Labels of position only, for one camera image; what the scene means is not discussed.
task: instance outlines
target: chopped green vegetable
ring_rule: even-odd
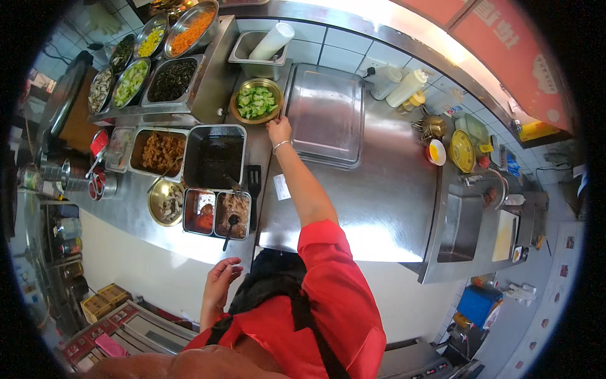
[[[121,107],[124,103],[137,92],[143,80],[147,76],[147,70],[149,66],[145,61],[138,61],[130,65],[126,71],[122,74],[122,81],[116,90],[116,96],[114,97],[114,104],[116,107]]]
[[[276,98],[267,87],[243,88],[238,92],[238,112],[242,117],[250,119],[271,113],[275,108],[278,108]]]

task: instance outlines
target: glove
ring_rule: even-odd
[[[90,27],[92,30],[99,30],[104,35],[112,35],[122,29],[122,24],[101,4],[93,4],[88,8],[90,17]]]

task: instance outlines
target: spoon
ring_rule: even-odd
[[[150,187],[147,189],[147,192],[146,192],[146,193],[150,193],[150,191],[152,190],[153,186],[155,186],[155,185],[156,185],[156,183],[157,183],[157,182],[158,182],[160,179],[162,179],[162,178],[163,178],[163,177],[164,177],[164,176],[165,176],[165,175],[166,175],[166,174],[167,174],[167,173],[170,171],[170,169],[172,169],[172,168],[175,166],[175,164],[176,164],[178,161],[180,161],[180,160],[182,160],[182,159],[183,159],[183,156],[182,156],[182,155],[181,155],[181,156],[179,156],[179,157],[177,157],[177,159],[175,159],[175,161],[174,161],[174,162],[173,162],[173,164],[172,164],[172,165],[171,165],[171,166],[168,168],[168,170],[166,170],[166,171],[165,171],[165,172],[164,172],[164,173],[163,173],[163,174],[162,174],[162,175],[161,175],[161,176],[160,176],[158,179],[156,179],[156,180],[154,180],[154,181],[153,181],[153,183],[152,183],[152,184],[150,185]]]
[[[227,222],[229,223],[229,231],[227,232],[227,236],[225,237],[225,243],[223,244],[223,251],[227,250],[227,243],[229,242],[229,239],[231,238],[231,229],[239,221],[240,221],[240,218],[237,215],[229,216],[229,220],[227,220]]]

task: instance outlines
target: faucet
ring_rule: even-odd
[[[465,184],[465,187],[471,188],[477,182],[480,182],[483,180],[488,180],[488,176],[491,176],[491,174],[495,175],[499,179],[499,182],[501,183],[501,185],[503,186],[503,188],[502,188],[503,191],[501,191],[502,192],[501,200],[494,207],[494,209],[498,209],[505,202],[505,200],[509,197],[509,183],[507,182],[507,180],[505,178],[503,178],[503,176],[497,170],[486,169],[486,170],[482,170],[482,171],[462,173],[459,175],[459,177],[463,181],[463,184]]]

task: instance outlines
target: shredded carrot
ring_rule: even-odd
[[[171,52],[179,55],[186,51],[204,33],[214,17],[215,11],[212,9],[208,9],[198,16],[186,31],[175,36],[175,40],[170,46]]]

